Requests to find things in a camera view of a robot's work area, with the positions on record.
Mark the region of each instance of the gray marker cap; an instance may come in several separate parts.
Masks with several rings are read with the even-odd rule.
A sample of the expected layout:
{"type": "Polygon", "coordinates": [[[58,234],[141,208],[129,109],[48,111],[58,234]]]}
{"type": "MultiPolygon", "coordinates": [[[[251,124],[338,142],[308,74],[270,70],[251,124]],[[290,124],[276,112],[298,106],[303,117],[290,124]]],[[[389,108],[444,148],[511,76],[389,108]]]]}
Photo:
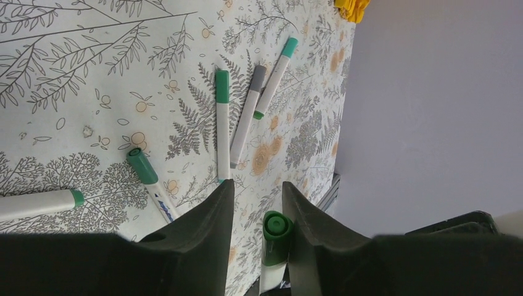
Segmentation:
{"type": "Polygon", "coordinates": [[[249,90],[257,91],[258,93],[262,90],[263,80],[265,80],[265,72],[267,68],[264,66],[257,65],[254,67],[254,74],[250,80],[249,90]]]}

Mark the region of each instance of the white marker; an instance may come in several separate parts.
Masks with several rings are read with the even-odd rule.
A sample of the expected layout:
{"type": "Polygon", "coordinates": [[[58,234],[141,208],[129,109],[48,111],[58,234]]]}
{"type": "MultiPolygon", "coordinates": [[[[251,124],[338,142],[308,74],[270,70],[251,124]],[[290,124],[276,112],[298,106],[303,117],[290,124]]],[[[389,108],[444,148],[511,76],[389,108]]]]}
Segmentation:
{"type": "Polygon", "coordinates": [[[231,174],[229,154],[229,72],[216,71],[216,141],[218,146],[218,182],[231,174]]]}
{"type": "Polygon", "coordinates": [[[245,146],[245,140],[247,139],[247,133],[249,132],[254,108],[256,107],[258,98],[260,97],[260,90],[262,89],[266,71],[267,69],[264,66],[258,65],[254,68],[254,74],[250,81],[250,88],[247,93],[242,116],[240,117],[240,122],[236,128],[236,134],[234,135],[233,144],[231,146],[231,168],[236,168],[240,162],[242,150],[245,146]]]}
{"type": "Polygon", "coordinates": [[[0,221],[71,210],[83,205],[78,190],[58,190],[0,197],[0,221]]]}
{"type": "Polygon", "coordinates": [[[127,153],[127,161],[136,171],[140,181],[146,186],[149,196],[160,210],[165,221],[171,223],[178,219],[180,215],[176,212],[176,207],[172,204],[169,195],[167,195],[160,182],[158,182],[158,175],[150,165],[142,149],[134,148],[129,151],[127,153]]]}
{"type": "Polygon", "coordinates": [[[292,53],[294,52],[294,49],[296,49],[297,45],[298,40],[295,38],[289,38],[289,40],[287,40],[287,44],[285,44],[285,47],[281,52],[281,56],[279,57],[276,66],[274,66],[273,74],[271,75],[271,78],[269,78],[269,82],[267,82],[260,101],[256,106],[256,111],[254,111],[255,119],[262,119],[265,115],[265,112],[267,112],[267,109],[269,109],[269,104],[273,99],[273,96],[279,86],[279,82],[285,73],[285,69],[287,69],[287,66],[289,65],[290,58],[292,57],[292,53]]]}

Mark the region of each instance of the tablecloth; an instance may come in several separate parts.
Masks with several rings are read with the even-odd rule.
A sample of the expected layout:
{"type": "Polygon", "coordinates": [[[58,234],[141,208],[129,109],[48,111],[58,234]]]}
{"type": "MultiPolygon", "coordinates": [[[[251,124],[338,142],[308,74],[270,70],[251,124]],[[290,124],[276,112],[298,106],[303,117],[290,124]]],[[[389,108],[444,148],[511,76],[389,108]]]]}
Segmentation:
{"type": "Polygon", "coordinates": [[[118,232],[165,225],[125,154],[141,147],[178,211],[217,186],[214,72],[230,73],[230,132],[255,65],[299,40],[254,120],[236,182],[227,295],[259,275],[262,216],[281,183],[328,190],[355,26],[323,0],[0,0],[0,195],[78,188],[85,204],[1,232],[118,232]]]}

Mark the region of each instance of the marker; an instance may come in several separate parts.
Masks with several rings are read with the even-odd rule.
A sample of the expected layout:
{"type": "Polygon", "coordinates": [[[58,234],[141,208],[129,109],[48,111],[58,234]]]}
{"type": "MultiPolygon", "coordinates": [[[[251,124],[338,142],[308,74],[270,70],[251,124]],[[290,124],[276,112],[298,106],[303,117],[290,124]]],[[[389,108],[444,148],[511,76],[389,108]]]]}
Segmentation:
{"type": "Polygon", "coordinates": [[[285,69],[287,69],[287,66],[289,65],[290,58],[292,57],[292,53],[294,53],[294,49],[296,49],[297,45],[298,40],[295,38],[289,38],[289,40],[287,40],[287,44],[285,44],[285,47],[281,52],[281,56],[279,57],[276,66],[274,66],[273,74],[271,75],[271,78],[269,78],[269,82],[267,82],[260,101],[256,106],[256,111],[254,111],[255,119],[262,119],[265,115],[265,112],[267,112],[269,104],[273,99],[276,89],[279,86],[279,82],[283,77],[283,73],[285,73],[285,69]]]}
{"type": "Polygon", "coordinates": [[[290,235],[294,225],[281,213],[268,211],[263,217],[261,245],[260,294],[280,285],[290,250],[290,235]]]}
{"type": "Polygon", "coordinates": [[[240,122],[236,128],[236,134],[234,135],[233,144],[231,146],[231,168],[236,168],[240,162],[242,150],[245,146],[245,140],[247,139],[247,133],[249,132],[254,108],[256,107],[258,98],[260,97],[260,90],[262,89],[266,71],[267,69],[264,66],[258,65],[254,68],[254,74],[250,81],[249,92],[247,93],[242,116],[240,117],[240,122]]]}
{"type": "Polygon", "coordinates": [[[229,72],[216,71],[216,141],[218,146],[218,182],[229,179],[229,72]]]}
{"type": "Polygon", "coordinates": [[[58,190],[0,197],[0,221],[71,210],[83,205],[78,190],[58,190]]]}
{"type": "Polygon", "coordinates": [[[158,175],[150,165],[142,149],[134,148],[129,151],[127,153],[127,161],[136,171],[140,181],[145,185],[149,196],[160,210],[165,221],[171,223],[178,219],[179,214],[176,212],[176,207],[171,203],[169,195],[158,182],[158,175]]]}

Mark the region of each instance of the floral tablecloth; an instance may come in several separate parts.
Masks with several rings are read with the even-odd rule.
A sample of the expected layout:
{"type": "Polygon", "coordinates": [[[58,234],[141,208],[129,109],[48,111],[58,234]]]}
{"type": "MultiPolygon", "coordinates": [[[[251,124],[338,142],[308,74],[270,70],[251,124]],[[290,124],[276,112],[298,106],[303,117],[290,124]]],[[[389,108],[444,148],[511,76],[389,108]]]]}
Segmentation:
{"type": "Polygon", "coordinates": [[[85,205],[1,232],[165,225],[125,162],[141,147],[178,211],[217,186],[214,71],[229,70],[231,135],[257,64],[299,40],[236,182],[227,295],[259,275],[262,216],[281,183],[317,202],[334,169],[355,26],[324,0],[0,0],[0,195],[79,188],[85,205]]]}

